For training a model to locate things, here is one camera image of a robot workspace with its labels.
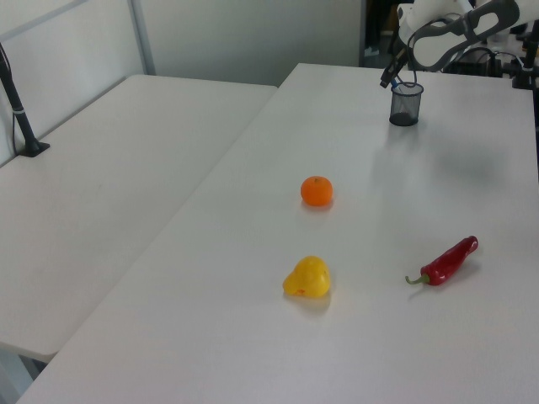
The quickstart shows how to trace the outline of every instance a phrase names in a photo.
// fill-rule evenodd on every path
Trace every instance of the chili stem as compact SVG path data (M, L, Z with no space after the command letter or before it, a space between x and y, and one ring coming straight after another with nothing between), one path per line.
M427 274L422 275L421 278L417 280L410 280L408 276L405 279L409 284L428 284L430 282L429 275Z

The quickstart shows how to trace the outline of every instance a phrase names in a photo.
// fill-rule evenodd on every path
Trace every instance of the yellow pepper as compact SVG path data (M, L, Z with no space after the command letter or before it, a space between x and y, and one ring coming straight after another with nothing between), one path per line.
M326 263L318 257L305 257L283 282L288 295L322 297L331 287L331 277Z

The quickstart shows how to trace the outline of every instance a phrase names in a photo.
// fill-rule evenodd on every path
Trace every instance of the white table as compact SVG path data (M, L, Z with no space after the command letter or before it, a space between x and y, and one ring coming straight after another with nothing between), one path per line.
M0 348L48 361L275 88L135 76L0 169Z
M380 75L300 65L20 404L534 402L531 94L420 74L403 129ZM300 201L313 174L330 210ZM446 284L404 282L471 234ZM331 295L283 296L308 254Z

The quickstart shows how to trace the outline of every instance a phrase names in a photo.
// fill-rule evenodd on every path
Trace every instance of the black cable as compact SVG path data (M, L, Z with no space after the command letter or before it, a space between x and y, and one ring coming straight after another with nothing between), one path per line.
M2 53L2 58L6 61L6 65L8 65L8 71L11 75L11 65L9 64L8 55L6 54L6 51L3 49L2 42L0 42L0 53Z
M466 52L464 52L462 55L460 55L457 59L455 59L451 63L457 63L457 62L461 61L464 57L466 57L466 56L468 56L468 55L470 55L470 54L472 54L474 52L477 52L477 51L484 51L487 55L494 56L494 52L492 52L489 48L486 48L484 46L478 46L477 48L468 49Z
M12 123L12 131L11 131L11 144L13 145L13 154L16 156L19 155L19 152L17 151L17 147L15 146L15 113L12 113L13 115L13 123Z
M9 76L11 76L11 65L9 64L8 55L6 54L6 51L3 49L2 42L0 42L0 56L6 62L6 65L8 66ZM17 152L17 147L15 146L15 113L14 112L12 112L11 144L13 147L13 154L15 156L18 156L19 153Z

